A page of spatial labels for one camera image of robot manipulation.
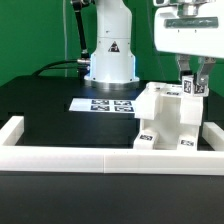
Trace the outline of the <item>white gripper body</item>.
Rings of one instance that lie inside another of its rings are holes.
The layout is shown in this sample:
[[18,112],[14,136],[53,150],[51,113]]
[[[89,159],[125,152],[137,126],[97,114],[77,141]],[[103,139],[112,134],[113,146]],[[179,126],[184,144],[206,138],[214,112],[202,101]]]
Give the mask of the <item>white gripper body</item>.
[[153,0],[162,52],[224,58],[224,0]]

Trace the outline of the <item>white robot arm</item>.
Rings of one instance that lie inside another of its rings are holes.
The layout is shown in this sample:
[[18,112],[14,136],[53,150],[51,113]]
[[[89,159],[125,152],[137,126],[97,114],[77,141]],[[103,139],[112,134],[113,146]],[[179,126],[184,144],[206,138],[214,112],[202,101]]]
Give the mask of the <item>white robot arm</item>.
[[[153,0],[157,50],[224,58],[224,0]],[[90,57],[91,86],[123,89],[137,86],[132,54],[132,14],[123,0],[96,0],[97,46]]]

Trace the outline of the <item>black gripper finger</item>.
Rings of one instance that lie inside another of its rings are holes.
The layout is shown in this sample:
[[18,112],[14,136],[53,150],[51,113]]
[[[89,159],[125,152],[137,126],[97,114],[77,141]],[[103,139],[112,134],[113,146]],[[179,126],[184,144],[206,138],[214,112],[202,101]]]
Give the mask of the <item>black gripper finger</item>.
[[190,56],[185,54],[176,55],[176,63],[179,70],[179,78],[184,76],[191,76],[192,70],[190,69]]
[[216,59],[214,57],[200,57],[198,59],[199,68],[196,73],[196,84],[200,86],[207,86],[209,82],[209,74],[212,71]]

